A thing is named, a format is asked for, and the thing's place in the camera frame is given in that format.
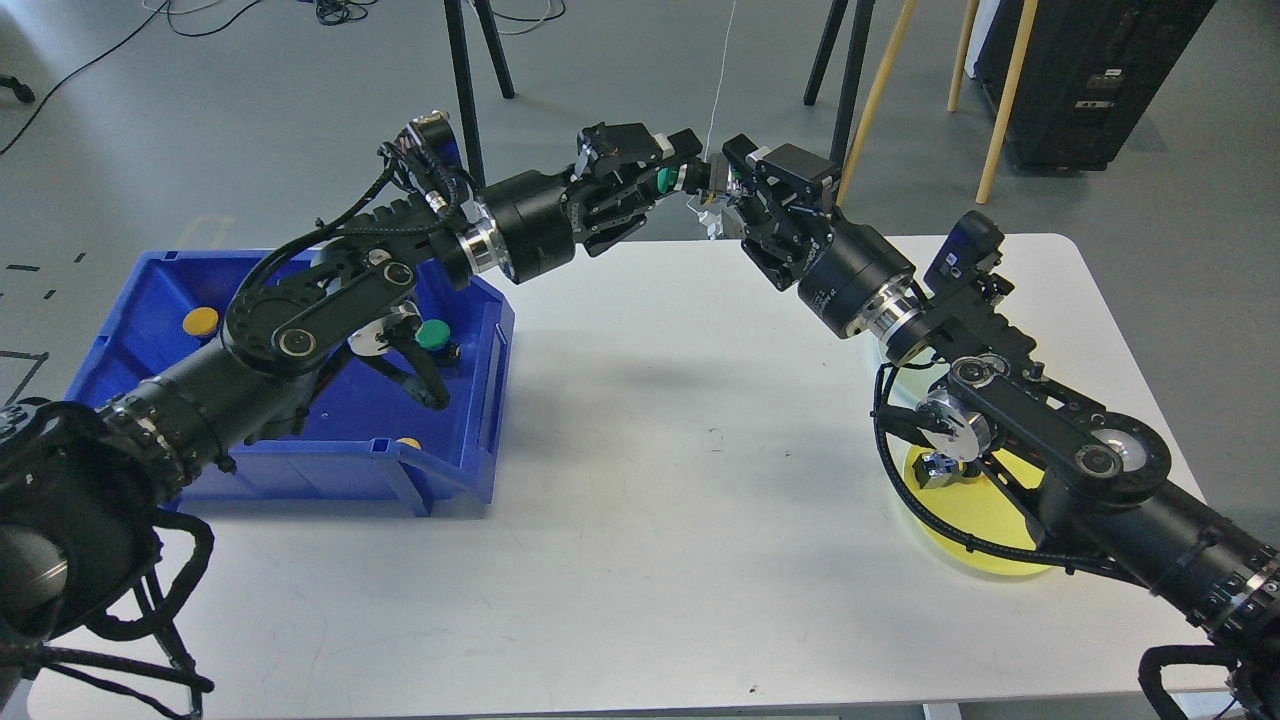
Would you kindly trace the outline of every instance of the yellow circular plate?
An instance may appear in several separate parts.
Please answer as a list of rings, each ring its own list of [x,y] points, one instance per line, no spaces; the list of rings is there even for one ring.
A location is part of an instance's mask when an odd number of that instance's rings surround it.
[[[924,452],[928,452],[928,450],[911,447],[910,452],[906,454],[902,477],[906,478],[906,486],[911,488],[911,495],[924,503],[925,507],[938,518],[979,538],[1025,550],[1036,548],[1036,542],[1027,533],[1023,514],[986,477],[952,483],[943,488],[920,489],[919,484],[913,479],[911,465]],[[1038,487],[1044,477],[1042,470],[1007,452],[998,451],[996,452],[996,457],[1018,478],[1018,482],[1029,488]],[[995,575],[1036,575],[1050,569],[1047,565],[1005,560],[984,552],[966,552],[963,544],[940,536],[923,523],[920,527],[924,528],[924,532],[929,534],[933,542],[955,556],[956,560],[984,573]]]

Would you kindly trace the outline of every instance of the green bottle cap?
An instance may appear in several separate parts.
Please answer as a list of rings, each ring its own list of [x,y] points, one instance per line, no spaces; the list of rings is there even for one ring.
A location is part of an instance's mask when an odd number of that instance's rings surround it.
[[[680,170],[676,168],[662,168],[658,170],[658,192],[671,192],[680,179]]]
[[[430,319],[422,323],[413,340],[422,350],[440,350],[449,345],[449,324],[440,319]]]

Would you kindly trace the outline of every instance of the black tape mark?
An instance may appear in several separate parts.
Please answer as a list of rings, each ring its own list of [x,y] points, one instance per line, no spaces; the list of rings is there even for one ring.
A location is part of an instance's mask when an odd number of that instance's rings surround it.
[[[27,383],[29,383],[31,379],[36,377],[36,373],[40,372],[40,366],[44,365],[46,360],[49,360],[49,354],[41,352],[40,355],[28,355],[26,352],[10,352],[8,350],[0,350],[0,357],[13,357],[14,360],[31,360],[33,363],[31,369],[27,370],[27,377],[22,378],[22,382],[18,383],[17,388],[14,388],[13,395],[9,396],[9,400],[4,401],[5,405],[13,405],[14,402],[18,401],[18,397],[22,396],[22,391],[27,388]]]

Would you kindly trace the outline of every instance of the yellow disc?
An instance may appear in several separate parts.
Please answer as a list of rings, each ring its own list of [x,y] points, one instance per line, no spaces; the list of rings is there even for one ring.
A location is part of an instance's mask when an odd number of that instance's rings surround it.
[[[182,319],[182,331],[191,337],[209,337],[218,329],[218,310],[196,307]]]
[[[919,483],[913,479],[911,465],[924,452],[928,451],[913,447],[906,454],[904,478],[906,478],[906,486],[911,488],[911,495],[924,503],[929,511],[956,528],[966,533],[973,533],[982,539],[1024,550],[1036,548],[1036,542],[1032,541],[1030,534],[1027,532],[1027,523],[1023,514],[986,477],[952,483],[942,488],[920,489]],[[1038,487],[1044,478],[1043,470],[1009,452],[998,451],[996,452],[996,457],[1025,487]],[[1047,565],[1005,560],[1004,557],[995,557],[984,552],[966,552],[963,544],[940,536],[923,523],[920,527],[924,528],[933,542],[955,556],[956,560],[984,573],[995,575],[1034,575],[1050,569]]]

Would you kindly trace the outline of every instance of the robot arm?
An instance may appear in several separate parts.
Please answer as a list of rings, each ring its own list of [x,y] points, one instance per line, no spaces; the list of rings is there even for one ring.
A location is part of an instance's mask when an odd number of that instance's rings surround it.
[[[870,331],[888,363],[874,418],[884,469],[927,525],[970,551],[1061,565],[1139,584],[1202,628],[1215,647],[1153,648],[1142,685],[1162,717],[1180,711],[1160,687],[1170,664],[1229,667],[1253,717],[1280,715],[1280,557],[1169,480],[1170,452],[1151,427],[1044,375],[1034,340],[996,313],[1014,286],[993,269],[1004,236],[969,213],[924,268],[879,233],[844,218],[829,197],[837,169],[792,146],[724,145],[739,182],[727,200],[744,224],[742,247],[778,288],[800,299],[838,337]],[[924,350],[950,365],[916,407],[888,405],[900,368]],[[998,546],[954,528],[914,498],[886,434],[932,447],[922,487],[980,471],[1023,514],[1036,551]],[[1004,448],[1044,470],[1021,487],[993,457]]]
[[[577,147],[577,163],[561,173],[530,170],[475,188],[447,117],[417,118],[383,145],[385,168],[353,208],[252,269],[214,341],[96,410],[36,398],[3,409],[0,707],[19,675],[41,667],[77,674],[67,665],[79,664],[183,683],[198,714],[200,693],[212,684],[195,674],[173,619],[207,565],[212,533],[156,506],[209,465],[234,471],[234,446],[301,432],[311,401],[353,359],[422,405],[445,407],[440,359],[415,342],[422,324],[411,295],[417,265],[438,260],[462,288],[493,266],[517,283],[531,279],[571,260],[577,245],[598,255],[673,192],[659,190],[658,174],[701,151],[692,131],[667,137],[603,123],[584,129]],[[392,183],[406,197],[361,214]],[[461,210],[471,191],[475,222]],[[308,269],[276,277],[320,243],[328,245]],[[412,372],[381,357],[390,351]],[[155,582],[155,528],[196,538],[168,591]],[[142,618],[109,615],[131,591]],[[116,641],[155,635],[175,669],[45,646],[82,625]]]

